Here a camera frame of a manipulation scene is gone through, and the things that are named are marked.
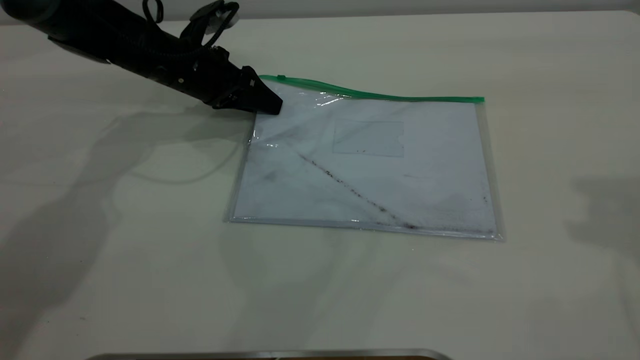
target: clear plastic bag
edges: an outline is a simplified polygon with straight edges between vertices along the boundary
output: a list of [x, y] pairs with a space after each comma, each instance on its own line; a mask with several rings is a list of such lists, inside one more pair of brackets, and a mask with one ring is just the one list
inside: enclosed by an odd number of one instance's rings
[[284, 105], [277, 116], [257, 115], [231, 222], [502, 239], [483, 98], [263, 78]]

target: black cable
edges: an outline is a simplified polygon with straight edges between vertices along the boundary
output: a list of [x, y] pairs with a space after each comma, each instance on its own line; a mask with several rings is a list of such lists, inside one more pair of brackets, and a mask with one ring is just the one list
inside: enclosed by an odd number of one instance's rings
[[[194, 57], [198, 56], [199, 54], [203, 53], [204, 51], [208, 51], [211, 48], [211, 46], [213, 46], [213, 44], [217, 41], [217, 39], [220, 37], [220, 35], [222, 35], [222, 32], [227, 28], [227, 26], [229, 25], [229, 22], [231, 22], [231, 20], [234, 18], [234, 16], [236, 16], [236, 13], [238, 12], [238, 9], [240, 9], [240, 6], [238, 5], [238, 3], [227, 3], [225, 5], [225, 10], [229, 11], [229, 14], [225, 17], [225, 20], [223, 20], [222, 24], [220, 25], [220, 27], [218, 28], [216, 33], [213, 35], [213, 37], [205, 45], [200, 46], [200, 47], [198, 47], [198, 48], [196, 48], [196, 49], [194, 49], [192, 51], [188, 51], [186, 53], [174, 54], [174, 53], [162, 53], [160, 51], [156, 51], [154, 49], [150, 49], [148, 47], [145, 47], [145, 46], [139, 44], [137, 40], [131, 39], [127, 35], [121, 33], [120, 30], [116, 29], [113, 25], [111, 25], [111, 23], [109, 23], [108, 21], [104, 20], [99, 14], [95, 13], [94, 11], [92, 11], [92, 9], [88, 5], [88, 3], [90, 3], [89, 1], [78, 0], [77, 3], [81, 4], [82, 7], [84, 8], [84, 10], [87, 13], [89, 13], [94, 18], [96, 18], [98, 21], [100, 21], [109, 30], [111, 30], [111, 32], [113, 32], [116, 35], [118, 35], [118, 38], [120, 38], [121, 40], [125, 40], [127, 45], [129, 45], [129, 46], [131, 46], [131, 47], [135, 48], [136, 50], [139, 50], [139, 51], [141, 51], [143, 53], [146, 53], [149, 56], [156, 57], [156, 58], [168, 58], [168, 59], [171, 59], [171, 60], [178, 60], [178, 59], [182, 59], [182, 58], [194, 58]], [[148, 0], [143, 0], [143, 10], [144, 10], [145, 4], [147, 4], [147, 3], [148, 3]], [[151, 18], [150, 14], [151, 14], [151, 12], [148, 12], [149, 16], [147, 17], [147, 20], [149, 20], [149, 18]]]
[[164, 5], [161, 0], [156, 0], [156, 7], [156, 19], [154, 20], [154, 18], [151, 17], [151, 12], [149, 11], [149, 0], [142, 0], [142, 11], [145, 13], [147, 21], [160, 24], [164, 19]]

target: dark streak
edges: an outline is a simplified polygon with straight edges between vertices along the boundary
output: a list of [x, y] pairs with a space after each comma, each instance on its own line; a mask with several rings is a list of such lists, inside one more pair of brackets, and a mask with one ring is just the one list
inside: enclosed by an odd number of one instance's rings
[[[378, 205], [377, 203], [369, 200], [367, 197], [363, 196], [361, 193], [357, 192], [354, 188], [352, 188], [350, 185], [346, 184], [343, 180], [340, 180], [338, 177], [335, 177], [329, 170], [321, 167], [320, 165], [316, 164], [315, 161], [307, 158], [306, 156], [298, 153], [298, 156], [301, 157], [303, 160], [305, 160], [307, 163], [311, 163], [313, 164], [313, 166], [317, 167], [318, 169], [322, 170], [327, 176], [329, 176], [330, 178], [332, 178], [336, 183], [342, 184], [345, 188], [347, 188], [351, 193], [353, 193], [354, 195], [356, 195], [357, 197], [364, 199], [364, 201], [368, 202], [370, 205], [374, 206], [375, 208], [377, 208], [378, 210], [380, 210], [381, 213], [387, 213], [392, 219], [394, 220], [399, 220], [397, 216], [395, 216], [394, 214], [391, 214], [386, 208], [384, 208], [383, 206]], [[402, 224], [403, 227], [406, 227], [407, 229], [418, 229], [419, 227], [413, 224], [409, 224], [408, 222], [405, 222]]]

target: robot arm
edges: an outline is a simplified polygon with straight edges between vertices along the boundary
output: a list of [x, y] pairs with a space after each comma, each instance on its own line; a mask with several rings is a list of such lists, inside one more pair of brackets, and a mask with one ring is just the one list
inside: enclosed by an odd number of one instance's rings
[[[164, 32], [163, 6], [156, 0], [154, 19], [143, 0], [146, 19], [114, 0], [0, 0], [12, 17], [46, 33], [49, 40], [78, 55], [112, 63], [214, 109], [239, 109], [277, 115], [282, 100], [245, 66], [237, 68], [229, 53], [213, 46], [237, 20], [237, 3], [217, 0], [199, 9], [177, 38]], [[202, 45], [206, 33], [213, 37]]]

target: metal edge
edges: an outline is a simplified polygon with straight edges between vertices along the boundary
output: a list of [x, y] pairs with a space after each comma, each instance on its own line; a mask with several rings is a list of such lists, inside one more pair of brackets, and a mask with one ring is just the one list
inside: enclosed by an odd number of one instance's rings
[[393, 350], [301, 350], [263, 352], [215, 352], [215, 353], [164, 353], [164, 354], [102, 354], [87, 360], [195, 360], [195, 359], [265, 359], [288, 357], [344, 357], [344, 356], [422, 356], [435, 360], [452, 360], [450, 357], [429, 349]]

